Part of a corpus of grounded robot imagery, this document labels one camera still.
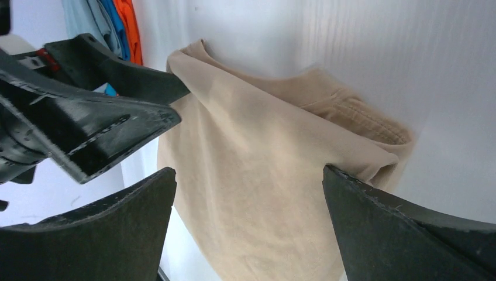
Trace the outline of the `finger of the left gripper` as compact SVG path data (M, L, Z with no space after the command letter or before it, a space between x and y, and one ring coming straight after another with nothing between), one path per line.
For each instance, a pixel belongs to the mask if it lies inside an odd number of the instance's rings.
M16 60L6 58L4 69L21 79L30 72ZM105 83L94 90L71 85L65 79L43 81L34 74L35 85L46 83L54 95L74 100L70 109L76 121L76 145L72 160L76 164L79 183L86 183L140 149L153 138L180 123L180 116L171 104L162 105L119 95Z
M78 88L94 90L108 83L121 96L162 105L190 93L176 75L122 60L89 33L44 48L57 71Z

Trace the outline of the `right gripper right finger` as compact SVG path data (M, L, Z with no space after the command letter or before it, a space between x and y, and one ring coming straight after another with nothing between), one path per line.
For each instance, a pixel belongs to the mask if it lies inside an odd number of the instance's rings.
M440 213L327 165L323 191L349 280L494 280L495 225Z

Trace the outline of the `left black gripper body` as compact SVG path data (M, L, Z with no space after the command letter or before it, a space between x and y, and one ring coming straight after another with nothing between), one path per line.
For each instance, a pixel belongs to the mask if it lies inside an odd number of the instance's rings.
M68 97L51 93L46 83L35 85L32 76L61 83L60 65L46 50L9 56L29 69L21 79L1 69L1 183L33 182L37 165L52 158L71 177L76 164L71 152L76 145L76 121L70 109L76 105Z

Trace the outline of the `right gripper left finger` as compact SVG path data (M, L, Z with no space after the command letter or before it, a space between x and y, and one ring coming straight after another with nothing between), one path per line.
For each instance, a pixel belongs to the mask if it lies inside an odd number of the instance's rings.
M1 279L155 280L175 175L166 167L75 210L1 228Z

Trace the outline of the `beige t shirt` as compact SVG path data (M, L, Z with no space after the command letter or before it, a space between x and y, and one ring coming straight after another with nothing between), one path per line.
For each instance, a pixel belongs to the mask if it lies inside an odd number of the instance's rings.
M160 136L174 206L222 280L339 280L344 272L323 193L330 164L395 189L412 132L328 72L253 77L212 58L203 40L171 53L189 93Z

